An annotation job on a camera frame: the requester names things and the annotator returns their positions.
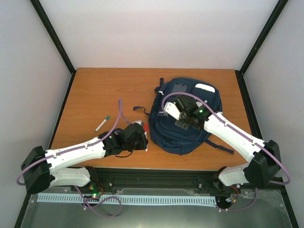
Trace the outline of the red marker pen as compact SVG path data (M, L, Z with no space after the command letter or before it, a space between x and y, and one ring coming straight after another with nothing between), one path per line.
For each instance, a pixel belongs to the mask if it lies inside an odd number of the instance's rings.
M146 123L143 124L143 129L144 129L144 135L145 135L145 152L148 152L148 126Z

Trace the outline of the navy blue student backpack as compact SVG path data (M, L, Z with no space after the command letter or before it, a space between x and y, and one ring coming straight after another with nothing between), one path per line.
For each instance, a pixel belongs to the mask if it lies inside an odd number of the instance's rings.
M175 119L171 116L160 115L162 99L174 92L185 92L203 100L214 111L222 112L222 102L219 90L206 82L197 79L177 77L165 83L160 78L160 85L155 88L156 97L148 116L151 140L160 148L171 154L185 155L191 153L202 143L216 149L234 154L234 151L209 140L210 133L201 129L183 130L174 125Z

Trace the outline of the teal capped white marker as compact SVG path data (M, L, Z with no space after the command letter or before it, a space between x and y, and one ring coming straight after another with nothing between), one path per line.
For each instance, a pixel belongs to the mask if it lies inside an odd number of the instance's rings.
M108 115L95 129L95 132L98 132L100 128L109 120L110 116Z

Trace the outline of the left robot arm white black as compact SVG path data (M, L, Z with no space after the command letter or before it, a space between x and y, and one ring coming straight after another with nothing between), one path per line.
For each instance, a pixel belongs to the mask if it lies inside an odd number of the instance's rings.
M42 146L31 150L21 165L21 176L28 194L40 193L54 186L78 186L88 191L98 188L99 179L88 168L72 166L93 159L119 156L145 150L148 144L146 130L139 123L125 129L105 132L87 142L61 149L44 150Z

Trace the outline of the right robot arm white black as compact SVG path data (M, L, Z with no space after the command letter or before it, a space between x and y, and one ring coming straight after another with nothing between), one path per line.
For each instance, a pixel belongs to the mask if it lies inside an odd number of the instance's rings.
M178 121L211 133L237 151L246 163L225 167L219 174L219 181L225 186L250 183L264 189L281 169L279 145L270 140L258 139L228 121L221 113L212 112L205 104L194 98L180 95L165 106L165 111Z

